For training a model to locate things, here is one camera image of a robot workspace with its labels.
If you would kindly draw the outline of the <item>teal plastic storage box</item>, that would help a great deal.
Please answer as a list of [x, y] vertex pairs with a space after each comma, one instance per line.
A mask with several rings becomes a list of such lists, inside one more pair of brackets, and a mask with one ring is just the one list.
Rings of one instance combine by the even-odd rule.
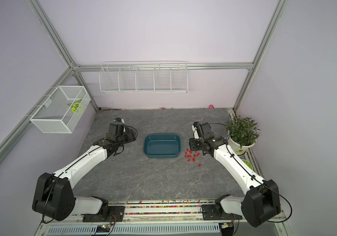
[[177, 158], [181, 152], [181, 139], [174, 133], [153, 133], [144, 140], [144, 154], [152, 159]]

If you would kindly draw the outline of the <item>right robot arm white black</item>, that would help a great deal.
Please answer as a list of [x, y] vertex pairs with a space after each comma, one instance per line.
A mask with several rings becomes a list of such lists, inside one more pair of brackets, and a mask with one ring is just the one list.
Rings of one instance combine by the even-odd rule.
[[273, 180], [266, 181], [249, 168], [236, 155], [226, 140], [211, 138], [190, 138], [191, 151], [210, 154], [221, 163], [240, 186], [244, 197], [231, 195], [217, 199], [216, 208], [221, 215], [234, 214], [244, 217], [247, 222], [258, 227], [281, 212], [280, 194]]

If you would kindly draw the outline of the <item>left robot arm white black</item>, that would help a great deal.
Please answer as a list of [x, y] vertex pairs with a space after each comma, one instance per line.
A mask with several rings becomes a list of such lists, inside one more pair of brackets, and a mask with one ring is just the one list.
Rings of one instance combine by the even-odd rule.
[[110, 156], [119, 154], [118, 149], [137, 139], [137, 131], [125, 128], [120, 135], [107, 134], [100, 138], [72, 163], [53, 174], [39, 176], [34, 193], [32, 210], [42, 217], [62, 221], [71, 215], [88, 215], [105, 220], [109, 216], [108, 201], [100, 197], [76, 197], [76, 184], [96, 165]]

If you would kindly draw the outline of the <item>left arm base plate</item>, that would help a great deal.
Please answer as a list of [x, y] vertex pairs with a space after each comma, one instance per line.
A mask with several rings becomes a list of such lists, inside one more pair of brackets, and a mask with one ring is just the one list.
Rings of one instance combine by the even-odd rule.
[[83, 222], [122, 222], [124, 217], [125, 206], [123, 205], [108, 205], [101, 209], [98, 214], [85, 214]]

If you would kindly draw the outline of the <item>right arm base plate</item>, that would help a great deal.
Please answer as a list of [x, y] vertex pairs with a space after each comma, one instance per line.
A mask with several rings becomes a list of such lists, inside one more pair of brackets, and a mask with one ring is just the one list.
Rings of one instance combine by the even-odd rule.
[[200, 212], [203, 220], [241, 220], [242, 216], [225, 213], [218, 204], [201, 205]]

